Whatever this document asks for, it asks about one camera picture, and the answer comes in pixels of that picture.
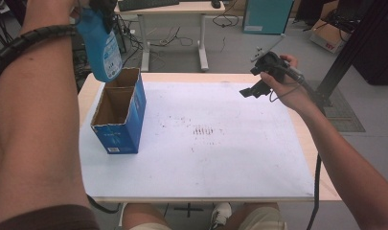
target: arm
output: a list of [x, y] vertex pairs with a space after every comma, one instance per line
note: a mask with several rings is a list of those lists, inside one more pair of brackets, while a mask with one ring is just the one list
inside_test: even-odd
[[[296, 66], [291, 56], [282, 56]], [[294, 86], [261, 74], [277, 95]], [[362, 229], [388, 229], [388, 182], [331, 125], [303, 88], [281, 98], [306, 123], [331, 181]]]
[[[75, 0], [29, 0], [21, 34], [69, 24]], [[61, 204], [88, 206], [70, 37], [44, 40], [0, 78], [0, 222]]]

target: black marks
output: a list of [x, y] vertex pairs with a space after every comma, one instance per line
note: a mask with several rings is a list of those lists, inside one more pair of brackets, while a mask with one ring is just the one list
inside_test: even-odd
[[214, 129], [206, 126], [197, 126], [194, 129], [194, 135], [212, 135], [214, 133]]

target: hand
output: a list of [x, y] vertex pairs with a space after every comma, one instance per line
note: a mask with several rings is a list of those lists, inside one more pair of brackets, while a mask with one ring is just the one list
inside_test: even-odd
[[[280, 58], [288, 61], [290, 66], [295, 68], [298, 66], [298, 60], [294, 56], [281, 55]], [[260, 77], [264, 83], [274, 90], [281, 102], [287, 107], [300, 112], [306, 109], [308, 105], [314, 106], [307, 90], [289, 76], [285, 76], [283, 83], [278, 83], [272, 76], [265, 72], [260, 73]]]

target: plastic bottle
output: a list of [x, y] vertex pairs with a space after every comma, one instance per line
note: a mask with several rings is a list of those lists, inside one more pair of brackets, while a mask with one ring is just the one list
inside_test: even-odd
[[85, 42], [86, 54], [92, 73], [98, 81], [110, 82], [122, 71], [122, 58], [113, 31], [104, 29], [100, 11], [82, 9], [78, 32]]

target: cardboard box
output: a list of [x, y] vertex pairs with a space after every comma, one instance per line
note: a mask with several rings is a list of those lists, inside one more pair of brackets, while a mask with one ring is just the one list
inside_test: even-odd
[[[322, 9], [321, 18], [326, 18], [327, 15], [337, 8], [338, 1], [333, 1], [325, 4]], [[348, 34], [331, 24], [319, 19], [312, 27], [312, 35], [310, 40], [320, 45], [331, 53], [339, 52], [350, 38]]]
[[104, 86], [91, 127], [107, 153], [138, 152], [145, 110], [139, 69], [124, 69]]

